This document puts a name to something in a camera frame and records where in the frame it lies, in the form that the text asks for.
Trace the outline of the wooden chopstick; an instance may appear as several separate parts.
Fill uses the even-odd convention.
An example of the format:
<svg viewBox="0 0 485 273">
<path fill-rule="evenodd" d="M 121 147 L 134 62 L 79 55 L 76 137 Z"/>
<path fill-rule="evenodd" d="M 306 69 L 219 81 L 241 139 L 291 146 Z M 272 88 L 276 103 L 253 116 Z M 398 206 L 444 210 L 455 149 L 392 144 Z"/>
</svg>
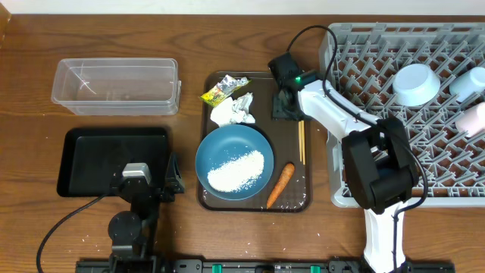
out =
<svg viewBox="0 0 485 273">
<path fill-rule="evenodd" d="M 302 162 L 302 122 L 298 122 L 299 161 Z"/>
<path fill-rule="evenodd" d="M 305 165 L 305 122 L 300 122 L 300 137 L 301 137 L 301 152 L 302 152 L 302 164 Z"/>
</svg>

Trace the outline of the dark blue plate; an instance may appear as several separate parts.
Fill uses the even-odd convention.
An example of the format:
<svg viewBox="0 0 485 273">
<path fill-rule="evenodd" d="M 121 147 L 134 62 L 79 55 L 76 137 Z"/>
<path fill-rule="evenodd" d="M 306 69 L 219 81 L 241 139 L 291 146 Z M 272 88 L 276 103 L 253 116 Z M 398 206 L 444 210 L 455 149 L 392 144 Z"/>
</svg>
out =
<svg viewBox="0 0 485 273">
<path fill-rule="evenodd" d="M 209 185 L 207 175 L 232 158 L 238 158 L 253 150 L 264 156 L 264 170 L 259 179 L 247 190 L 218 192 Z M 269 182 L 274 170 L 274 153 L 268 140 L 257 130 L 245 125 L 227 125 L 212 131 L 198 147 L 196 173 L 201 185 L 209 193 L 225 200 L 244 200 L 259 193 Z"/>
</svg>

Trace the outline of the white rice pile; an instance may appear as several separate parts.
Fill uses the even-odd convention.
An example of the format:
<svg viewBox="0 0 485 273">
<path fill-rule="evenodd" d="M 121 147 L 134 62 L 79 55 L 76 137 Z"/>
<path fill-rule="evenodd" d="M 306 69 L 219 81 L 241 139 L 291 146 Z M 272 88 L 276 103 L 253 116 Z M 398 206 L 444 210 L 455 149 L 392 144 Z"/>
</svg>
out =
<svg viewBox="0 0 485 273">
<path fill-rule="evenodd" d="M 208 172 L 209 185 L 218 192 L 232 193 L 250 188 L 264 170 L 264 156 L 253 150 L 232 158 Z"/>
</svg>

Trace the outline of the light blue bowl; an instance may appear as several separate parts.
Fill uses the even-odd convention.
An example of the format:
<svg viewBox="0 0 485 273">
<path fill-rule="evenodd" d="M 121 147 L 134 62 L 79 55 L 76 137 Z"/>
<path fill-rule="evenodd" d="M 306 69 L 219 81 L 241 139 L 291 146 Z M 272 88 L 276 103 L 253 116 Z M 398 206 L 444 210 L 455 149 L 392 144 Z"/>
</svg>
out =
<svg viewBox="0 0 485 273">
<path fill-rule="evenodd" d="M 440 90 L 440 79 L 425 64 L 410 64 L 400 69 L 392 84 L 396 103 L 419 106 L 429 102 Z"/>
</svg>

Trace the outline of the light blue cup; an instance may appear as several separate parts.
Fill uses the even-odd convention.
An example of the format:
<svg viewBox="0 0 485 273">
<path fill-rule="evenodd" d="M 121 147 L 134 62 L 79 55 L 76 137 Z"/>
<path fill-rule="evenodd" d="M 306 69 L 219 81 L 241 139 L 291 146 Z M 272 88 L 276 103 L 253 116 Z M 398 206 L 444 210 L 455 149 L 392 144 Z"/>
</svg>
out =
<svg viewBox="0 0 485 273">
<path fill-rule="evenodd" d="M 456 96 L 458 102 L 463 102 L 474 93 L 484 91 L 485 68 L 474 67 L 452 81 L 449 87 L 450 94 Z"/>
</svg>

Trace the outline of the white pink cup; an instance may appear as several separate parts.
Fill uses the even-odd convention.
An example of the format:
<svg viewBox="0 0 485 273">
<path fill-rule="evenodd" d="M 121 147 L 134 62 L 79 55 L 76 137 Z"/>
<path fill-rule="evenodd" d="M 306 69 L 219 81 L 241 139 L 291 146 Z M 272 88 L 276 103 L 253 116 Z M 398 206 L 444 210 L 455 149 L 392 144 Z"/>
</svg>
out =
<svg viewBox="0 0 485 273">
<path fill-rule="evenodd" d="M 473 137 L 484 130 L 484 116 L 484 103 L 482 102 L 464 111 L 455 122 L 455 126 L 459 133 L 466 132 L 466 137 Z"/>
</svg>

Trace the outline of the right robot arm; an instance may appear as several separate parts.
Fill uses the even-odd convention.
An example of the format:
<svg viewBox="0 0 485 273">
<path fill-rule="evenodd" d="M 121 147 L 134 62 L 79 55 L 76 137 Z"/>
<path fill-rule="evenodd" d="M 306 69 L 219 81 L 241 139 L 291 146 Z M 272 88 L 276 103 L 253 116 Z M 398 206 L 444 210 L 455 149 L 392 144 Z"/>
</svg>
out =
<svg viewBox="0 0 485 273">
<path fill-rule="evenodd" d="M 317 71 L 303 71 L 290 53 L 268 64 L 283 111 L 313 118 L 340 142 L 348 188 L 365 211 L 364 260 L 372 272 L 405 272 L 402 214 L 418 170 L 397 118 L 368 114 L 340 95 Z"/>
</svg>

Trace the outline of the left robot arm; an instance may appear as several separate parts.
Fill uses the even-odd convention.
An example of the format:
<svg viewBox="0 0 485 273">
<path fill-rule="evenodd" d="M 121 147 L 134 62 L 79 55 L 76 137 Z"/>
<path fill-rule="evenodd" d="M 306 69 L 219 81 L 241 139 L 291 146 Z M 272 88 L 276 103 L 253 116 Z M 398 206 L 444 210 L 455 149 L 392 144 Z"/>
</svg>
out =
<svg viewBox="0 0 485 273">
<path fill-rule="evenodd" d="M 163 178 L 156 181 L 146 163 L 129 163 L 110 189 L 130 204 L 130 210 L 117 213 L 110 220 L 108 235 L 112 240 L 110 272 L 167 272 L 169 262 L 154 251 L 160 205 L 175 200 L 185 192 L 177 156 L 171 153 Z"/>
</svg>

